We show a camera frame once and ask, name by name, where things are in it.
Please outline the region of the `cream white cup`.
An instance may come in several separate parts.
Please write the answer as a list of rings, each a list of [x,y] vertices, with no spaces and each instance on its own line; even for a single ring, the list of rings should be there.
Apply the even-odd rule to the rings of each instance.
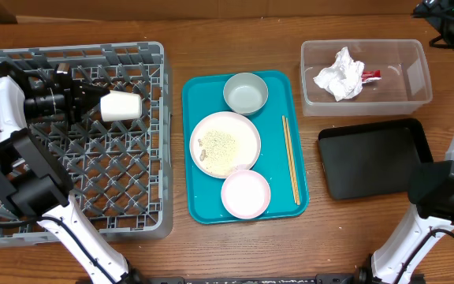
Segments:
[[[103,121],[124,121],[140,118],[142,104],[134,93],[110,91],[100,99],[100,114]]]

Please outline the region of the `grey ceramic bowl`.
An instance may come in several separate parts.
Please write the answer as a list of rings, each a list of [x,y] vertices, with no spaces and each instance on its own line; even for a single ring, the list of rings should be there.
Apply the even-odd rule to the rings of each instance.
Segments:
[[[264,107],[269,98],[269,89],[260,76],[238,73],[225,82],[223,97],[233,112],[250,116]]]

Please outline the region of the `white napkin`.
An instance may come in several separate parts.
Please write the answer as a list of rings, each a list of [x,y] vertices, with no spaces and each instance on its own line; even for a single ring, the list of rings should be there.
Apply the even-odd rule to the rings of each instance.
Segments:
[[[322,69],[314,82],[331,94],[337,102],[352,99],[363,90],[362,74],[365,64],[355,61],[347,47],[343,47],[335,55],[335,62]]]

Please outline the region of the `red snack wrapper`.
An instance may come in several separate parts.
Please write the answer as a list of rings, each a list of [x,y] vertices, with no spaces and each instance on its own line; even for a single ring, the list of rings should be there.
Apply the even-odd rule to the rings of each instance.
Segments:
[[[376,80],[381,79],[381,71],[380,70],[375,70],[375,71],[364,71],[361,76],[362,79],[362,84],[369,84],[371,82],[374,82]]]

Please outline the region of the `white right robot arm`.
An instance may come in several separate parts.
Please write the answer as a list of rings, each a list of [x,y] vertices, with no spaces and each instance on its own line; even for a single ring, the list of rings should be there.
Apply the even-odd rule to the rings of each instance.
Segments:
[[[419,4],[413,17],[433,22],[438,37],[430,45],[454,50],[454,2],[439,8]],[[413,273],[445,236],[454,237],[454,137],[441,162],[423,163],[412,175],[407,191],[411,203],[386,243],[369,255],[351,278],[352,283],[422,283]]]

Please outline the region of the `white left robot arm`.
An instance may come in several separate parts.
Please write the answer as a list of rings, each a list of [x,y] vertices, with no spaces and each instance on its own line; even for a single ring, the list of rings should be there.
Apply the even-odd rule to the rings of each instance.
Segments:
[[[32,82],[39,78],[0,63],[0,228],[38,224],[65,246],[93,283],[144,283],[81,211],[69,173],[28,127],[30,119],[55,114],[72,125],[95,106],[103,121],[133,120],[142,114],[140,96],[76,81],[65,63],[42,86]]]

